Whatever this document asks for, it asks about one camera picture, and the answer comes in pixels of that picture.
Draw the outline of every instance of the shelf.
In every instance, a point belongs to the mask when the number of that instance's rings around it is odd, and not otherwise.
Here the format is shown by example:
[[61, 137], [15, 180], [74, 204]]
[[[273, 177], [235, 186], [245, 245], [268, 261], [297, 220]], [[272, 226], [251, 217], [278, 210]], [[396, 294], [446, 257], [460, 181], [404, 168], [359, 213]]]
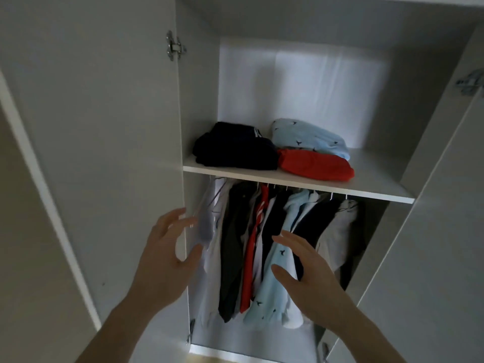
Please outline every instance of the shelf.
[[350, 149], [349, 161], [355, 177], [349, 182], [319, 181], [281, 171], [257, 171], [253, 169], [205, 167], [192, 155], [184, 161], [184, 172], [244, 179], [276, 185], [307, 188], [344, 195], [369, 197], [380, 200], [413, 204], [415, 197], [400, 183], [406, 161], [389, 158], [362, 149]]

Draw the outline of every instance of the red garment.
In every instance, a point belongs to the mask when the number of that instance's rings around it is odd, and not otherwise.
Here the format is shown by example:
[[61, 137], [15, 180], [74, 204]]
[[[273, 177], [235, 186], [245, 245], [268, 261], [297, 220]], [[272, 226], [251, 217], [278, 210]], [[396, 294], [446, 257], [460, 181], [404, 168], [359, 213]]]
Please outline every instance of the red garment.
[[240, 298], [240, 313], [244, 313], [250, 307], [252, 297], [252, 268], [254, 265], [254, 248], [256, 246], [257, 230], [264, 219], [264, 212], [269, 205], [269, 187], [260, 185], [262, 192], [259, 204], [256, 207], [256, 221], [250, 234], [247, 247], [245, 249], [244, 275], [242, 278], [242, 296]]
[[349, 181], [355, 176], [348, 161], [337, 155], [300, 149], [282, 149], [278, 153], [279, 167], [298, 176], [323, 181]]

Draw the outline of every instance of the light blue shirt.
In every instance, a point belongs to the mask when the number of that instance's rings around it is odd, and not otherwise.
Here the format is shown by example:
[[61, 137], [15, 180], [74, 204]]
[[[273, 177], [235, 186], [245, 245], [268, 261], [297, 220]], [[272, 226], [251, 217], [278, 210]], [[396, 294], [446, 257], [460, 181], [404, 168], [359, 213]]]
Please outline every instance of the light blue shirt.
[[[307, 189], [289, 196], [284, 206], [287, 215], [282, 229], [291, 230], [291, 226], [298, 217], [299, 208], [307, 202], [309, 202], [309, 190]], [[262, 329], [270, 322], [282, 319], [282, 313], [286, 310], [287, 291], [277, 281], [270, 266], [276, 264], [287, 269], [288, 255], [292, 255], [288, 250], [287, 246], [275, 242], [270, 248], [264, 265], [264, 279], [244, 316], [244, 324], [255, 329]]]
[[333, 154], [349, 160], [345, 140], [339, 135], [297, 119], [280, 118], [272, 124], [272, 142], [277, 147], [293, 147]]

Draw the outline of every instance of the floor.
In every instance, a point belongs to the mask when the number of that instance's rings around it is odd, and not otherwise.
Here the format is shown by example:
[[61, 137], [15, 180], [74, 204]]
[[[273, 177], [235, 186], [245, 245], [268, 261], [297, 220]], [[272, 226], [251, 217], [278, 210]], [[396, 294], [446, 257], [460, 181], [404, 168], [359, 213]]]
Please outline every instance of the floor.
[[188, 354], [186, 363], [230, 363], [226, 360], [204, 357], [203, 355]]

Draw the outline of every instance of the metal hinge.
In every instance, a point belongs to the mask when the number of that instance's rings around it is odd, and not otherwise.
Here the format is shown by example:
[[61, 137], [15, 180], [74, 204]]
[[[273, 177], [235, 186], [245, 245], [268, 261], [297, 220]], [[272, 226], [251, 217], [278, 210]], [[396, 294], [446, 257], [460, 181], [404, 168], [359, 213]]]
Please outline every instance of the metal hinge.
[[166, 34], [166, 43], [168, 43], [166, 53], [168, 54], [168, 58], [171, 61], [173, 61], [174, 54], [178, 55], [178, 59], [181, 58], [182, 54], [186, 54], [186, 47], [180, 42], [180, 38], [178, 37], [177, 42], [175, 43], [171, 30], [168, 30], [168, 33]]
[[193, 328], [195, 327], [195, 319], [192, 318], [190, 320], [190, 334], [186, 338], [186, 345], [192, 343], [192, 336], [193, 336]]
[[463, 95], [474, 95], [481, 86], [484, 86], [484, 69], [474, 70], [456, 82]]

